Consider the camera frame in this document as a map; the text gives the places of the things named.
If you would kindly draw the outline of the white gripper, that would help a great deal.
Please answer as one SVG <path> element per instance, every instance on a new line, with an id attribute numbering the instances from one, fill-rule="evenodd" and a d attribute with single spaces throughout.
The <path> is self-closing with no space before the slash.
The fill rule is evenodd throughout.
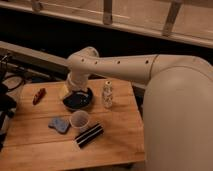
<path id="1" fill-rule="evenodd" d="M 67 75 L 66 81 L 62 84 L 59 91 L 59 98 L 64 99 L 66 96 L 72 94 L 74 91 L 85 91 L 87 88 L 88 75 L 76 72 L 70 72 Z"/>

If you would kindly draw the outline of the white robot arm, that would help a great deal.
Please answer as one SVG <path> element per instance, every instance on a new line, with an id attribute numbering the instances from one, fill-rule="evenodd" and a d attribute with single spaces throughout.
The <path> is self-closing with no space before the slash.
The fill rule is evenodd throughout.
<path id="1" fill-rule="evenodd" d="M 213 65 L 189 55 L 101 58 L 93 47 L 71 54 L 68 90 L 96 74 L 145 86 L 147 171 L 213 171 Z"/>

